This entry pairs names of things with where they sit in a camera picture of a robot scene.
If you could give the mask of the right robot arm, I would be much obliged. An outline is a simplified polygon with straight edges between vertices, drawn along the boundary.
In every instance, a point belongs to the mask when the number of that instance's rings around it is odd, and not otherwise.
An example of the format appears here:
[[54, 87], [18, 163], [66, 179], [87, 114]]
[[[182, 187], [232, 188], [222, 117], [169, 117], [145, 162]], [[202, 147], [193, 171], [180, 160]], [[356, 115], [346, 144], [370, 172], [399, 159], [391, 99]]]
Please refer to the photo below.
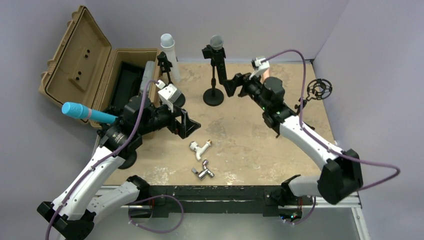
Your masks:
[[268, 128], [274, 130], [308, 155], [320, 169], [318, 176], [295, 175], [281, 184], [280, 203], [292, 204], [300, 197], [322, 197], [336, 205], [363, 187], [359, 155], [353, 149], [342, 148], [328, 142], [284, 102], [282, 80], [268, 77], [261, 82], [250, 73], [237, 73], [231, 80], [221, 81], [228, 97], [240, 87], [239, 97], [249, 96], [261, 109]]

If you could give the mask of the black microphone silver grille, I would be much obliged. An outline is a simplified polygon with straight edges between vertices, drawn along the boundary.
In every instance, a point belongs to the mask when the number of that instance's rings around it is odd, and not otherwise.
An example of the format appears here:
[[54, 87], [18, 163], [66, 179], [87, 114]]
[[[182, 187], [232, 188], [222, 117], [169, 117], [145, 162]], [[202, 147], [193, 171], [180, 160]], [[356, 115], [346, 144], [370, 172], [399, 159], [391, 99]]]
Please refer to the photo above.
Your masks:
[[223, 47], [224, 40], [221, 35], [213, 35], [209, 45], [212, 49], [212, 59], [215, 63], [218, 81], [221, 85], [227, 80], [227, 70], [225, 64], [226, 53]]

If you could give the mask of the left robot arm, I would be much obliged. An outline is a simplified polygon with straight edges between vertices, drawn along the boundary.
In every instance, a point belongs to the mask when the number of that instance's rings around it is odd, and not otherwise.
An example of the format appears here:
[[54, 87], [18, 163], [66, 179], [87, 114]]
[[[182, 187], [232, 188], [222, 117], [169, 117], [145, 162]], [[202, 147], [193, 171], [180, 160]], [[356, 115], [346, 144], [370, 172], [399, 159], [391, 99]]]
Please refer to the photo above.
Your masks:
[[45, 239], [57, 230], [67, 240], [83, 240], [114, 210], [133, 203], [152, 205], [156, 197], [150, 193], [150, 185], [137, 175], [105, 195], [96, 197], [96, 193], [115, 170], [135, 163], [144, 135], [167, 128], [185, 139], [201, 127], [170, 98], [157, 107], [144, 95], [132, 97], [119, 116], [100, 123], [100, 142], [88, 164], [63, 193], [37, 208], [48, 222]]

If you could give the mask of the black tripod shock-mount stand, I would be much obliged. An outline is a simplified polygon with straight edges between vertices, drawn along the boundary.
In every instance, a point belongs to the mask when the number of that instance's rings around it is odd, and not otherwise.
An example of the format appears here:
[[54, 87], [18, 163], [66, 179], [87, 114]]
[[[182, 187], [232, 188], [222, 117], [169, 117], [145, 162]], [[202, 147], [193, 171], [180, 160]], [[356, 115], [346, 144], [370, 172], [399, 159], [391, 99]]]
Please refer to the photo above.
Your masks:
[[273, 110], [273, 115], [270, 115], [273, 117], [273, 130], [277, 133], [275, 136], [276, 139], [279, 138], [280, 131], [277, 130], [277, 123], [281, 124], [291, 116], [299, 116], [301, 113], [301, 104], [303, 107], [306, 106], [306, 104], [311, 100], [317, 100], [322, 101], [326, 98], [328, 98], [333, 91], [332, 84], [329, 80], [324, 78], [317, 78], [312, 80], [306, 87], [306, 98], [299, 98], [299, 104], [294, 105], [294, 109], [291, 109], [284, 103], [284, 95], [285, 95], [285, 89], [282, 87], [282, 81], [279, 80], [281, 83], [277, 84], [277, 89], [273, 90], [274, 98], [276, 99], [276, 107]]

